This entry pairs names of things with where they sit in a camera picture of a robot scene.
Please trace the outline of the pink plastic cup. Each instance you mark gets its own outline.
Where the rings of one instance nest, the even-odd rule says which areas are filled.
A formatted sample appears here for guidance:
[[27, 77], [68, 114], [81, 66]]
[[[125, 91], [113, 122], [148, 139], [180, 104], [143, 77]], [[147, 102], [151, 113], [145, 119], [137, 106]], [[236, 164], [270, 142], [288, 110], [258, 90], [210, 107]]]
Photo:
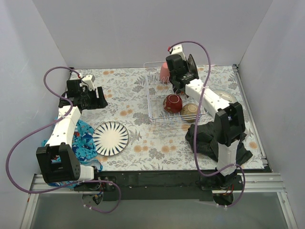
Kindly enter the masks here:
[[168, 83], [170, 79], [170, 72], [168, 69], [168, 65], [166, 62], [164, 62], [160, 69], [160, 75], [159, 75], [160, 81], [163, 83]]

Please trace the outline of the black floral square plate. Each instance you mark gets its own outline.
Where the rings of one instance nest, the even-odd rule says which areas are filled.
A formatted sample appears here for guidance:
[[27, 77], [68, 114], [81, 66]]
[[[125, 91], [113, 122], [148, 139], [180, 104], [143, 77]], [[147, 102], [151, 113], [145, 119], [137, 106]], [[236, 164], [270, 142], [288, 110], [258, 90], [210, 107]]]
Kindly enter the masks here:
[[199, 79], [197, 66], [196, 66], [194, 58], [191, 54], [189, 54], [189, 57], [187, 59], [187, 66], [188, 66], [189, 72], [192, 73], [196, 79]]

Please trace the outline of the red floral bowl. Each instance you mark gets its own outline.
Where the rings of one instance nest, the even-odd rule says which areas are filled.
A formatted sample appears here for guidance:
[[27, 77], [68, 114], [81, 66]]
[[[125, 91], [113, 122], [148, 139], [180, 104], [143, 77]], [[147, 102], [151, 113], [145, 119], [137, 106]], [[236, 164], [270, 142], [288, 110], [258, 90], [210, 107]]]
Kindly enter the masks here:
[[163, 109], [171, 114], [179, 113], [182, 107], [182, 99], [177, 94], [170, 94], [163, 101]]

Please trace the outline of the beige bowl black inside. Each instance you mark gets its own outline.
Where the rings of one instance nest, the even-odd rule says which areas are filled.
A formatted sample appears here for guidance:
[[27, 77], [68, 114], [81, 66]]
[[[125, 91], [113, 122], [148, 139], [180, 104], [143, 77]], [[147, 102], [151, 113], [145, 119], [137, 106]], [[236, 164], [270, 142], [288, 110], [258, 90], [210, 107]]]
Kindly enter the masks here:
[[196, 115], [198, 112], [198, 105], [194, 103], [188, 103], [182, 107], [180, 111], [181, 119], [188, 123], [193, 123], [196, 120]]

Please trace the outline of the striped white round plate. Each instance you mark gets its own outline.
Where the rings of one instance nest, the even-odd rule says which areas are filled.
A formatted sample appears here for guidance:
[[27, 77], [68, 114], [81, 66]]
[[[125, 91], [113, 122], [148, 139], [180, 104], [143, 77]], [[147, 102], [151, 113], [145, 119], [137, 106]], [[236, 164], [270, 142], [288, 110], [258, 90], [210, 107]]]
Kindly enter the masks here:
[[96, 152], [101, 156], [117, 155], [127, 147], [129, 142], [127, 128], [115, 121], [105, 122], [98, 126], [92, 137]]

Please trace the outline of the strawberry pattern white plate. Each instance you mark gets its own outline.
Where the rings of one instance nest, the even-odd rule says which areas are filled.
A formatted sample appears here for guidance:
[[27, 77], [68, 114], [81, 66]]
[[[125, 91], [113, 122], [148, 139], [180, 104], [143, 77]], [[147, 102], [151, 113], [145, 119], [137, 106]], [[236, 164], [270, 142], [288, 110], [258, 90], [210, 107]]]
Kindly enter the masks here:
[[217, 107], [227, 107], [229, 104], [234, 104], [237, 102], [236, 97], [224, 90], [213, 90], [213, 92], [218, 96], [218, 98], [213, 99], [213, 104]]

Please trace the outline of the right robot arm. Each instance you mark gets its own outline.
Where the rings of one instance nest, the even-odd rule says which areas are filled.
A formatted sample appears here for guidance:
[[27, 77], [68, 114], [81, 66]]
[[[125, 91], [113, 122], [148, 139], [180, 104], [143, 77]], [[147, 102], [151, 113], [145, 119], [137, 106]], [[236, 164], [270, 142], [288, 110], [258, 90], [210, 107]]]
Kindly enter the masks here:
[[198, 102], [199, 107], [213, 117], [213, 136], [218, 147], [215, 172], [203, 179], [203, 186], [228, 189], [237, 176], [236, 154], [245, 131], [243, 107], [239, 102], [230, 103], [208, 89], [199, 78], [196, 64], [179, 54], [166, 57], [172, 85]]

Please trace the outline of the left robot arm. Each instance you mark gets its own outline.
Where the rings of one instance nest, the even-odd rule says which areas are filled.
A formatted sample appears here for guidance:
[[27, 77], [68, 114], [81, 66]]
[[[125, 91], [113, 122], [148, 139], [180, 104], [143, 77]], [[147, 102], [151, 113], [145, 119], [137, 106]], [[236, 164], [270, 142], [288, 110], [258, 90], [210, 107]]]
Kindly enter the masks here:
[[75, 154], [73, 137], [83, 110], [105, 108], [108, 103], [102, 87], [94, 86], [94, 76], [68, 80], [67, 90], [59, 96], [58, 118], [53, 132], [44, 146], [36, 151], [42, 177], [47, 184], [85, 181], [89, 190], [101, 187], [94, 166], [82, 165]]

